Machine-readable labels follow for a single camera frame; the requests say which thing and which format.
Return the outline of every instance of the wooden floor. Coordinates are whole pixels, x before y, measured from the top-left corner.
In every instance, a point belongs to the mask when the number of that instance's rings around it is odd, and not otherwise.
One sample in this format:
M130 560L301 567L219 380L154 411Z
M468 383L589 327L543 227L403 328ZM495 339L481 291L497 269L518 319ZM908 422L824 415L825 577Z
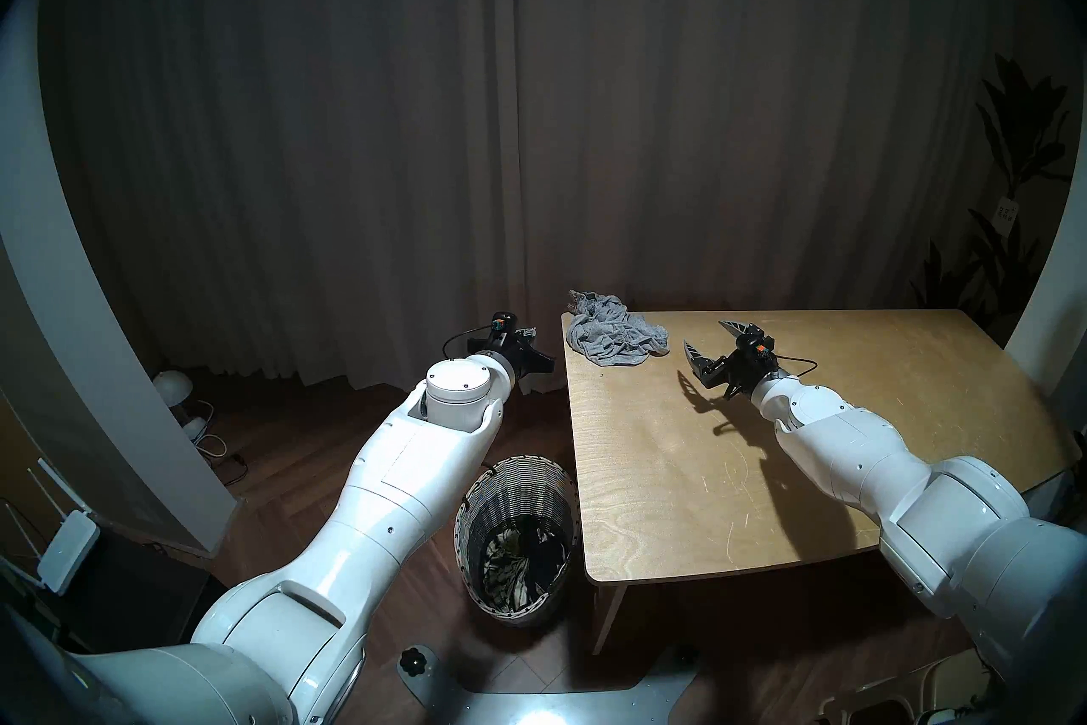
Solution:
M341 379L303 388L261 377L191 373L216 408L214 433L249 474L246 500L212 570L227 586L282 566L333 511L354 454L402 399L390 387L352 390ZM566 392L515 393L488 462L539 453L574 472ZM239 473L226 461L224 482ZM423 723L396 663L430 647L474 690L540 692L633 685L670 641L701 652L698 677L670 722L803 723L841 689L899 675L970 647L955 621L928 615L882 558L865 552L805 567L627 592L604 651L586 652L592 590L578 565L559 615L511 630L464 592L452 521L403 566L370 630L366 665L338 722Z

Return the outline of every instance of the curtain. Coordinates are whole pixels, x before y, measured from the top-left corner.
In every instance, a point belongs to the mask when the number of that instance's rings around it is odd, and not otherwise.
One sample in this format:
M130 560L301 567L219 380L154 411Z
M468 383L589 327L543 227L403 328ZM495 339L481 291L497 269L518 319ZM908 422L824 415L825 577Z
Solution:
M511 11L43 0L59 165L171 363L408 386L524 310Z
M40 28L62 178L171 363L357 387L497 309L561 357L570 288L909 303L995 189L992 53L1079 73L1051 0L42 0Z
M1057 0L518 0L516 20L544 312L567 286L639 309L914 305L927 240L1000 196L974 104L994 53L1064 73L1080 112Z

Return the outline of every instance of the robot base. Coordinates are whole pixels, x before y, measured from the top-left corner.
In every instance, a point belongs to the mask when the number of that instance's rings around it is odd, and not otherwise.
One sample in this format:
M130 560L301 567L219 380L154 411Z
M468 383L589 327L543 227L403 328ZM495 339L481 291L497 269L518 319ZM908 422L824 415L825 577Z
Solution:
M627 690L599 692L468 692L425 646L404 650L401 680L435 723L457 725L596 725L601 722L665 725L676 700L698 672L698 658L664 650L649 673Z

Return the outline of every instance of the wicker basket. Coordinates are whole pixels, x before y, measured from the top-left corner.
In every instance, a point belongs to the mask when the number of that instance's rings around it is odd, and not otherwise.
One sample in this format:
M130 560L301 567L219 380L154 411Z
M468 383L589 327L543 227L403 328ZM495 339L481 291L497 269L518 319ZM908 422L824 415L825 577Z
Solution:
M484 549L500 525L525 515L537 517L564 542L566 558L544 596L520 611L499 611L484 593ZM468 489L453 526L457 563L472 601L499 622L518 628L541 623L554 611L580 540L577 486L570 474L539 455L515 455L488 468Z

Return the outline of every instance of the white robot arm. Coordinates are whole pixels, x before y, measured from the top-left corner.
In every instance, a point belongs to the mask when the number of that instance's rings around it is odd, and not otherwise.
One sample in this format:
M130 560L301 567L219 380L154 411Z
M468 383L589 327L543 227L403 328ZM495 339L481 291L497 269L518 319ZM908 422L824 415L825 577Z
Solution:
M76 660L148 722L332 722L362 668L374 611L455 510L516 379L553 370L535 336L496 313L488 337L470 340L474 353L432 366L355 457L310 546L224 593L191 645Z
M980 460L923 462L879 415L783 371L761 329L722 325L736 351L711 362L685 346L695 375L727 384L726 397L749 396L804 475L879 526L879 551L907 587L938 616L958 616L1007 678L1027 634L1087 563L1087 538L1029 517Z

